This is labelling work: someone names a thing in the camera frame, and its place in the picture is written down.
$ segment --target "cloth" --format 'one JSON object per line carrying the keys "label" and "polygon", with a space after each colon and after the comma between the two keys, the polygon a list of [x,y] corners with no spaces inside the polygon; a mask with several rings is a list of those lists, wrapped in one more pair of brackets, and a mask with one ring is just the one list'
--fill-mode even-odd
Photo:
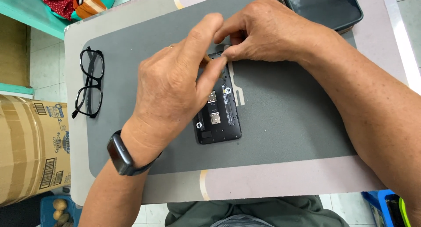
{"label": "cloth", "polygon": [[168,227],[210,227],[235,215],[250,215],[274,227],[349,227],[338,214],[324,210],[314,195],[169,203],[168,210]]}
{"label": "cloth", "polygon": [[56,14],[71,20],[71,14],[73,13],[73,0],[42,0],[48,5],[51,10]]}
{"label": "cloth", "polygon": [[107,7],[101,0],[83,0],[82,5],[78,4],[78,0],[73,0],[73,8],[75,8],[76,14],[82,19],[107,10]]}
{"label": "cloth", "polygon": [[210,227],[274,227],[261,219],[249,215],[235,215],[222,219]]}

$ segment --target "orange fabric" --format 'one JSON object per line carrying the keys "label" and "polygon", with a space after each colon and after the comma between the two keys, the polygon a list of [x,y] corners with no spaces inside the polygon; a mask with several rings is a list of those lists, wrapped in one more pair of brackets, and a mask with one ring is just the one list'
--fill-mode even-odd
{"label": "orange fabric", "polygon": [[107,10],[107,7],[101,0],[83,0],[82,5],[78,5],[77,0],[73,0],[73,8],[76,10],[76,14],[82,19]]}

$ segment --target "black eyeglasses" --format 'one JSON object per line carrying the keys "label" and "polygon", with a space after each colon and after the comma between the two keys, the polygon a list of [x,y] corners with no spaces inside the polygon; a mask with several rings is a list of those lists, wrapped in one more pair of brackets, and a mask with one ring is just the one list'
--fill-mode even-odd
{"label": "black eyeglasses", "polygon": [[86,81],[85,86],[77,93],[75,111],[71,113],[71,117],[75,118],[78,113],[82,113],[90,118],[95,118],[102,104],[101,80],[104,75],[102,52],[87,47],[80,53],[80,68],[86,75]]}

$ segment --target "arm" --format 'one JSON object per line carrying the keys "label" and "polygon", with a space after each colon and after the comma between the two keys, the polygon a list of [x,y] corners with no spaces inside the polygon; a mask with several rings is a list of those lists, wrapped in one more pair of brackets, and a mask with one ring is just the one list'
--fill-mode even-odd
{"label": "arm", "polygon": [[[212,60],[196,81],[197,72],[223,21],[208,14],[186,39],[140,64],[135,109],[121,132],[136,167],[153,161],[207,102],[227,58]],[[79,227],[132,226],[146,176],[120,176],[108,160],[89,190]]]}
{"label": "arm", "polygon": [[336,32],[276,0],[256,0],[225,21],[229,60],[298,62],[338,108],[362,160],[421,224],[421,97],[371,62]]}

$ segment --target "black smartwatch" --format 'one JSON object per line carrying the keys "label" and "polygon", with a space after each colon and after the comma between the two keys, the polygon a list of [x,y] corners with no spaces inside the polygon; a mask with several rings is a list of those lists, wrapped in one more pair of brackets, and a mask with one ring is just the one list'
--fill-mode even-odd
{"label": "black smartwatch", "polygon": [[133,166],[133,158],[131,157],[129,151],[127,150],[126,146],[123,143],[123,140],[120,137],[121,130],[115,132],[108,141],[107,150],[109,156],[114,164],[117,172],[119,175],[127,175],[127,176],[134,176],[141,174],[148,170],[155,160],[161,155],[159,154],[158,157],[153,160],[151,163],[140,167],[135,168]]}

